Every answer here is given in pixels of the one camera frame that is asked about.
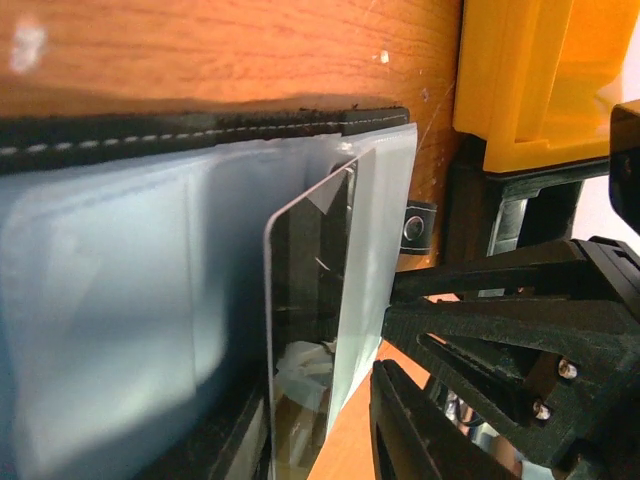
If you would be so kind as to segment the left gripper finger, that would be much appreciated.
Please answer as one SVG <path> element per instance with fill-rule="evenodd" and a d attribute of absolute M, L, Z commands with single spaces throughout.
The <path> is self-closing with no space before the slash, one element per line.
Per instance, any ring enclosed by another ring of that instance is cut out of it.
<path fill-rule="evenodd" d="M 370 431 L 377 479 L 513 479 L 393 360 L 373 364 Z"/>

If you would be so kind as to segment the yellow bin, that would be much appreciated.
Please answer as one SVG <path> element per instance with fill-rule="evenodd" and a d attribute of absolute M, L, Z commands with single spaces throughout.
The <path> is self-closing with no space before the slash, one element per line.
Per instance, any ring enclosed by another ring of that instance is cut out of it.
<path fill-rule="evenodd" d="M 467 1 L 453 127 L 485 141 L 484 171 L 604 157 L 639 17 L 636 1 Z"/>

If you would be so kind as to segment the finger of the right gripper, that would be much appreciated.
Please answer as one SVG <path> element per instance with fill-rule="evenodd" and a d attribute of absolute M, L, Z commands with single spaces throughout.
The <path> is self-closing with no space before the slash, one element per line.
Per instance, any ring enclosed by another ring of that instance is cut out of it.
<path fill-rule="evenodd" d="M 382 334 L 537 464 L 628 454 L 630 314 L 619 303 L 420 299 L 389 307 Z"/>
<path fill-rule="evenodd" d="M 555 240 L 458 264 L 400 272 L 394 279 L 392 301 L 406 303 L 431 295 L 492 289 L 582 294 L 602 283 L 596 267 L 598 249 L 619 245 L 606 238 Z"/>

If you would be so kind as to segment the black bin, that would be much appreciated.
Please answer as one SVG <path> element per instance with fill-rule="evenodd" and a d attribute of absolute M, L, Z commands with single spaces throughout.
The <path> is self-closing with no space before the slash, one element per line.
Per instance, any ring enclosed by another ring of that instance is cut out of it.
<path fill-rule="evenodd" d="M 599 157 L 544 169 L 483 170 L 486 142 L 467 135 L 447 173 L 441 264 L 569 239 L 586 180 L 608 172 Z"/>

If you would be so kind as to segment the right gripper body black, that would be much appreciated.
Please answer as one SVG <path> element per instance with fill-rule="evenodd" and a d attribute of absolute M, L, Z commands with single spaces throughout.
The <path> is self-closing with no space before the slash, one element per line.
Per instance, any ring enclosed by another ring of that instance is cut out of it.
<path fill-rule="evenodd" d="M 570 392 L 552 411 L 573 417 L 575 440 L 553 469 L 557 479 L 639 476 L 639 256 L 626 243 L 593 236 L 578 242 L 587 259 L 586 297 L 577 317 L 601 322 L 583 356 L 562 355 L 558 383 Z"/>

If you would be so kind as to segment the black leather card holder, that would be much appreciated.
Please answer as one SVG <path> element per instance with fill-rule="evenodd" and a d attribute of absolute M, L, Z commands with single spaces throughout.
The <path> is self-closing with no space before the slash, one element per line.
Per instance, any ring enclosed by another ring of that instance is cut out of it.
<path fill-rule="evenodd" d="M 1 123 L 1 475 L 249 479 L 271 439 L 264 232 L 370 149 L 334 370 L 371 363 L 417 146 L 402 107 Z"/>

